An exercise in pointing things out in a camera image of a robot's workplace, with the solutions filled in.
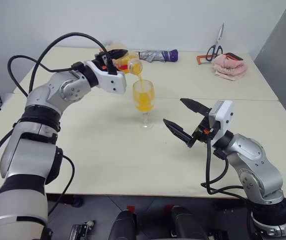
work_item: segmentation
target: scissors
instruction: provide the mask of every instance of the scissors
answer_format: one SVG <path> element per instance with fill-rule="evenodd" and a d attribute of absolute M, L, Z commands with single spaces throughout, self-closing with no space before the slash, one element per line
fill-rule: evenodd
<path fill-rule="evenodd" d="M 222 46 L 219 45 L 220 40 L 222 39 L 224 31 L 224 24 L 221 26 L 221 29 L 219 30 L 217 40 L 214 45 L 212 45 L 206 54 L 206 60 L 211 62 L 215 57 L 217 57 L 219 50 L 221 51 L 221 54 L 223 54 Z"/>

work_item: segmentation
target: pink towel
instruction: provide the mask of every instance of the pink towel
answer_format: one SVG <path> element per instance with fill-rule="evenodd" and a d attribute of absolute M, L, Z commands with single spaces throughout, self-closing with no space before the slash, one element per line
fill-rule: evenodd
<path fill-rule="evenodd" d="M 212 63 L 216 70 L 215 75 L 232 81 L 235 81 L 242 76 L 248 68 L 245 61 L 228 59 L 226 55 L 223 54 L 218 55 Z"/>

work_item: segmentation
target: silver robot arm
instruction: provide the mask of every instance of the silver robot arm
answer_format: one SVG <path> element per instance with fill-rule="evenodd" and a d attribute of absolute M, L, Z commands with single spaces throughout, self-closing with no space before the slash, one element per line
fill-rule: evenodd
<path fill-rule="evenodd" d="M 0 240 L 47 240 L 44 185 L 59 173 L 63 151 L 55 143 L 64 110 L 93 87 L 110 93 L 126 90 L 125 75 L 108 74 L 95 61 L 76 63 L 74 71 L 55 73 L 28 96 L 0 161 Z"/>
<path fill-rule="evenodd" d="M 204 116 L 192 136 L 174 122 L 164 119 L 169 130 L 192 147 L 196 140 L 211 139 L 214 154 L 227 159 L 236 170 L 248 198 L 253 223 L 260 239 L 286 240 L 286 204 L 282 190 L 283 178 L 267 159 L 264 148 L 255 140 L 228 131 L 234 116 L 233 102 L 217 101 L 213 108 L 182 98 L 192 111 Z"/>

